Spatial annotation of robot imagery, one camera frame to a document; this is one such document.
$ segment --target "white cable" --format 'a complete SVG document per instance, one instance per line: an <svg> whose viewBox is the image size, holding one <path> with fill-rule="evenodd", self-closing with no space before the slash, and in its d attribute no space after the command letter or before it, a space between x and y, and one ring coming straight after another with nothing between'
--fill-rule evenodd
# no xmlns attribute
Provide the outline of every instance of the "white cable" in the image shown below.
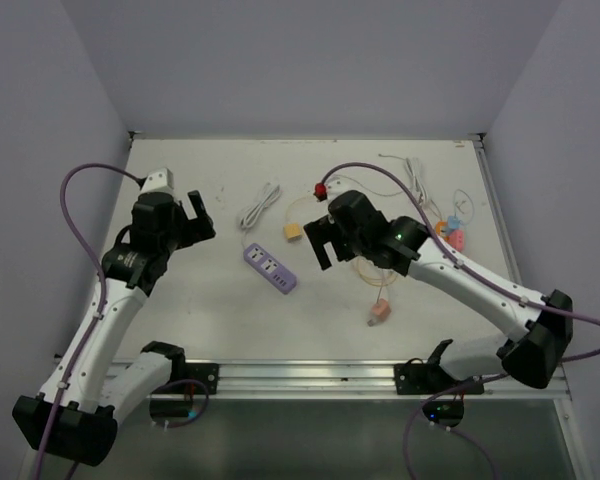
<svg viewBox="0 0 600 480"><path fill-rule="evenodd" d="M280 185L273 185L267 182L260 192L258 192L253 203L240 210L237 221L238 228L244 232L242 237L243 246L244 237L246 237L247 232L258 223L258 219L260 218L260 215L262 215L262 212L273 205L273 203L280 198L281 194L282 190L280 190Z"/></svg>
<svg viewBox="0 0 600 480"><path fill-rule="evenodd" d="M411 191L416 195L420 206L426 208L429 205L429 192L423 180L422 163L417 158L406 157L402 166L411 182Z"/></svg>

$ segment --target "white power cord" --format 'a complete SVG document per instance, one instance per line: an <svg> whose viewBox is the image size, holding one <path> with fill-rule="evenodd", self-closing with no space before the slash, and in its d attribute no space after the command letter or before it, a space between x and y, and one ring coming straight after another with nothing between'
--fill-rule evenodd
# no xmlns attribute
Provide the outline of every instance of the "white power cord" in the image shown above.
<svg viewBox="0 0 600 480"><path fill-rule="evenodd" d="M280 190L280 185L271 184L269 182L265 183L262 187L256 198L253 200L251 205L246 206L237 216L238 228L242 230L244 233L242 235L242 246L245 247L245 238L247 236L247 232L251 230L256 223L258 223L258 219L262 212L269 208L271 205L275 203L278 198L282 195L282 190Z"/></svg>

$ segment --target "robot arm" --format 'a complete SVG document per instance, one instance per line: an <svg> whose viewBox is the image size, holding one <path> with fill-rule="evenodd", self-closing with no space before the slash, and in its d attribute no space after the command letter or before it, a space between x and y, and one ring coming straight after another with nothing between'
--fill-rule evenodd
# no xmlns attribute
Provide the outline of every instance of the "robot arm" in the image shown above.
<svg viewBox="0 0 600 480"><path fill-rule="evenodd" d="M105 253L102 266L107 282L107 302L95 326L92 319L100 300L95 292L82 323L51 377L35 398L21 396L13 417L32 448L38 449L52 403L63 389L46 451L87 465L98 465L115 440L118 425L152 391L168 381L184 378L184 351L173 345L151 342L136 361L104 385L109 365L127 328L166 272L175 250L215 236L197 191L188 194L197 218L188 219L173 190L166 169L144 180L132 210L131 225L118 234ZM124 242L126 235L129 242ZM91 330L69 380L62 382L69 359Z"/></svg>
<svg viewBox="0 0 600 480"><path fill-rule="evenodd" d="M436 393L474 375L508 373L521 383L545 388L572 337L572 320L519 304L487 288L440 251L424 225L409 217L387 221L362 193L349 190L329 204L329 215L305 225L323 270L331 266L324 249L331 243L339 261L363 256L436 287L481 314L501 335L468 343L441 342L424 365L407 368L409 380ZM571 311L559 291L543 296L497 276L455 250L458 262L527 301Z"/></svg>

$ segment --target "gray wall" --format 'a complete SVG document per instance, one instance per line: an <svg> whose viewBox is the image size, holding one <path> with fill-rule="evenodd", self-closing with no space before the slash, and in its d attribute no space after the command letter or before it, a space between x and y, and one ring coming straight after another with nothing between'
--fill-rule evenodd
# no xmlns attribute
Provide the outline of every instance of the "gray wall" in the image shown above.
<svg viewBox="0 0 600 480"><path fill-rule="evenodd" d="M565 0L487 136L526 283L600 317L600 0ZM571 352L600 345L578 325ZM600 478L600 357L568 374Z"/></svg>
<svg viewBox="0 0 600 480"><path fill-rule="evenodd" d="M63 0L152 136L459 137L495 119L559 0Z"/></svg>
<svg viewBox="0 0 600 480"><path fill-rule="evenodd" d="M25 441L11 419L35 394L80 320L92 279L58 191L83 162L126 162L125 128L57 0L0 0L0 479ZM100 246L120 179L85 173L71 211Z"/></svg>

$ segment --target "power strip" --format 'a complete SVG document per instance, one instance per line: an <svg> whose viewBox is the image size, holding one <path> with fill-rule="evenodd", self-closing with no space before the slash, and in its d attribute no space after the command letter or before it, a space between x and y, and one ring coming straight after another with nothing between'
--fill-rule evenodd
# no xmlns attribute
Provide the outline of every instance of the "power strip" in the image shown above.
<svg viewBox="0 0 600 480"><path fill-rule="evenodd" d="M257 243L249 245L245 249L243 257L244 261L251 265L256 272L285 295L298 283L298 279L293 273Z"/></svg>

